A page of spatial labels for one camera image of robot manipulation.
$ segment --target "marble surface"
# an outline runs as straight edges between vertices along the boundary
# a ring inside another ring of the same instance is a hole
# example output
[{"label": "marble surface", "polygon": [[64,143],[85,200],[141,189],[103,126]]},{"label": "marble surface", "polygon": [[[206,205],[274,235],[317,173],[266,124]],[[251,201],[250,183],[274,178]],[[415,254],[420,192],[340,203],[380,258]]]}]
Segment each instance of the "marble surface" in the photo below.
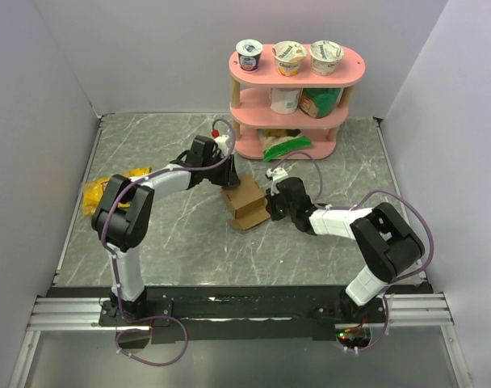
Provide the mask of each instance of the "marble surface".
[{"label": "marble surface", "polygon": [[[214,115],[139,114],[103,118],[103,131],[89,180],[136,167],[165,166],[189,148],[196,134],[209,135]],[[275,163],[236,158],[239,174],[250,173],[269,186],[265,171]],[[372,119],[348,119],[334,153],[319,161],[323,199],[333,205],[357,203],[373,188],[394,183]],[[288,161],[290,175],[303,179],[315,196],[318,179],[310,161]],[[382,196],[368,202],[376,205]],[[355,242],[299,232],[289,220],[266,221],[252,230],[235,230],[220,197],[209,183],[175,193],[153,207],[141,247],[141,270],[148,285],[346,285],[363,267]],[[418,283],[415,276],[407,283]],[[79,210],[57,278],[59,286],[110,285],[105,250]]]}]

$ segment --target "green package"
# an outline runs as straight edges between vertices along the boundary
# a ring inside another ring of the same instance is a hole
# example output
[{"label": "green package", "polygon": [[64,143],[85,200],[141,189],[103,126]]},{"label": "green package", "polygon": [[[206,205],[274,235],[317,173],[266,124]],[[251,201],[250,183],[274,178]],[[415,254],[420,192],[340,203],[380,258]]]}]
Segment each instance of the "green package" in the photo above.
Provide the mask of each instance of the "green package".
[{"label": "green package", "polygon": [[262,143],[264,162],[312,145],[300,129],[259,129],[258,136]]},{"label": "green package", "polygon": [[300,108],[314,119],[320,119],[332,112],[340,93],[340,87],[303,89]]}]

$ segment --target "small cardboard box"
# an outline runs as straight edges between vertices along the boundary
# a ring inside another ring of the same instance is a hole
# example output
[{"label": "small cardboard box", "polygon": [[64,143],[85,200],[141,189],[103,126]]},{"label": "small cardboard box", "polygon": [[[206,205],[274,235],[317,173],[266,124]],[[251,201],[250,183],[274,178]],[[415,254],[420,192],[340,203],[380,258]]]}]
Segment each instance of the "small cardboard box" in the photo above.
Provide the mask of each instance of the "small cardboard box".
[{"label": "small cardboard box", "polygon": [[237,188],[222,188],[222,198],[233,215],[228,222],[234,228],[248,230],[271,217],[265,209],[263,190],[252,175],[242,176]]}]

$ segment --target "pink oval shelf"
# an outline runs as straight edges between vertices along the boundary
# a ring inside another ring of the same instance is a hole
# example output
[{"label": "pink oval shelf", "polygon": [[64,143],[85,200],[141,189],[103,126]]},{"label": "pink oval shelf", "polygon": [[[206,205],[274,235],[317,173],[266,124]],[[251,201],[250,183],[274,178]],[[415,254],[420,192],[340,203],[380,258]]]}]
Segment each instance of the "pink oval shelf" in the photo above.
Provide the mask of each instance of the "pink oval shelf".
[{"label": "pink oval shelf", "polygon": [[[312,146],[302,149],[311,154],[315,159],[323,159],[330,156],[335,149],[335,141],[326,140],[328,131],[325,129],[303,129],[303,134],[312,141]],[[235,145],[235,150],[248,159],[263,159],[263,149],[258,137],[257,129],[241,126],[240,140]],[[290,159],[308,159],[303,155],[295,155]]]},{"label": "pink oval shelf", "polygon": [[335,106],[321,119],[313,119],[299,108],[291,114],[280,115],[269,107],[269,89],[251,88],[240,93],[240,107],[229,107],[240,124],[255,128],[330,129],[339,126],[348,116],[348,108]]},{"label": "pink oval shelf", "polygon": [[[276,72],[275,59],[272,55],[273,44],[264,44],[258,70],[245,72],[238,64],[238,54],[229,58],[229,71],[239,83],[248,86],[262,87],[347,87],[356,84],[366,71],[366,65],[360,55],[351,48],[344,47],[344,58],[331,75],[317,75],[312,72],[310,53],[303,60],[298,74],[285,77]],[[310,45],[304,45],[309,51]]]}]

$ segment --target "yogurt cup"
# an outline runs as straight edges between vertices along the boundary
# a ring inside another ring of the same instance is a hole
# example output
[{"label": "yogurt cup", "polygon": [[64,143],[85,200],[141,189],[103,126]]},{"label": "yogurt cup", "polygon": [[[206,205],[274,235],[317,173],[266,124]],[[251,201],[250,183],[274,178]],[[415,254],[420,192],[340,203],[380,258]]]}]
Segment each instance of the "yogurt cup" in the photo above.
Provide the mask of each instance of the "yogurt cup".
[{"label": "yogurt cup", "polygon": [[301,89],[271,89],[269,106],[282,115],[294,113],[300,102]]},{"label": "yogurt cup", "polygon": [[245,39],[237,43],[238,63],[242,70],[254,72],[262,55],[263,45],[254,39]]},{"label": "yogurt cup", "polygon": [[275,56],[276,71],[291,77],[300,71],[301,62],[307,56],[307,49],[300,43],[285,40],[275,44],[272,54]]},{"label": "yogurt cup", "polygon": [[312,71],[319,75],[329,75],[344,57],[344,49],[337,43],[318,40],[310,46]]}]

